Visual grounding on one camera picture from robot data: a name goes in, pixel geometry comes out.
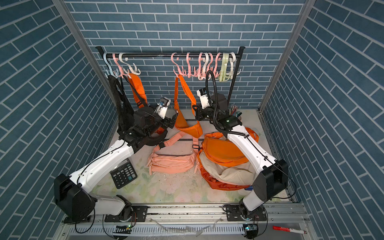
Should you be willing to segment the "beige bag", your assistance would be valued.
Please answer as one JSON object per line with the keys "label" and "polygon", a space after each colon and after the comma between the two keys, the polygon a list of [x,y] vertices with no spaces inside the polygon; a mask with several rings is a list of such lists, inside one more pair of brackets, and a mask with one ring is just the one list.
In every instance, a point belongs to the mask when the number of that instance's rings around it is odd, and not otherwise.
{"label": "beige bag", "polygon": [[234,167],[225,167],[209,160],[204,152],[200,153],[199,160],[210,176],[222,183],[249,186],[256,178],[256,171],[250,162]]}

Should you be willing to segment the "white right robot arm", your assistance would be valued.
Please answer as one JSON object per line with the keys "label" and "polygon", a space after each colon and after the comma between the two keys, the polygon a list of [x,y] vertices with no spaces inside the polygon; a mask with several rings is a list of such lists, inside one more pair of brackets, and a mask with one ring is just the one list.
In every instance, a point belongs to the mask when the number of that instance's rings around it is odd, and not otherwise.
{"label": "white right robot arm", "polygon": [[194,105],[196,119],[208,119],[216,130],[233,143],[245,156],[255,171],[253,190],[239,202],[239,212],[244,219],[255,218],[257,210],[278,193],[285,190],[289,181],[289,166],[277,160],[254,140],[246,127],[230,115],[225,97],[218,94],[213,71],[206,73],[205,88],[198,91],[201,100]]}

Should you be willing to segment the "dark orange zip bag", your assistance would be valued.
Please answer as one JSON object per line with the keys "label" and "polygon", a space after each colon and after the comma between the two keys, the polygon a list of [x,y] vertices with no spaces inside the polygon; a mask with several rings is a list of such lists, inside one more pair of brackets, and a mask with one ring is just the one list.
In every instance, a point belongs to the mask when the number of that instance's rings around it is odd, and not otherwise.
{"label": "dark orange zip bag", "polygon": [[[155,109],[150,106],[147,100],[147,96],[144,90],[144,86],[140,80],[140,78],[137,75],[134,74],[128,74],[128,77],[124,77],[126,82],[130,85],[131,90],[133,92],[134,100],[139,107],[139,109],[144,108],[145,110],[149,110],[150,114],[155,114],[155,118],[159,118],[159,115],[155,113]],[[134,119],[134,110],[129,103],[129,110],[127,114],[128,118],[128,125],[129,128],[132,127],[135,124]]]}

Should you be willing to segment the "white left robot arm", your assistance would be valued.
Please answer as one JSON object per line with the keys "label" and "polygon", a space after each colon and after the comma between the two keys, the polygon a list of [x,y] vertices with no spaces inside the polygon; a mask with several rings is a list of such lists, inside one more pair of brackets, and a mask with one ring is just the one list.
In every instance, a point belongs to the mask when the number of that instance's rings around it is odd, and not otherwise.
{"label": "white left robot arm", "polygon": [[54,180],[55,204],[73,223],[80,223],[89,216],[112,215],[119,221],[132,219],[132,204],[123,196],[92,194],[93,188],[106,175],[121,175],[118,167],[136,154],[143,146],[156,146],[164,140],[167,131],[153,136],[159,128],[173,128],[178,112],[168,118],[167,107],[143,107],[133,114],[132,123],[118,128],[119,139],[96,159],[69,176],[60,174]]}

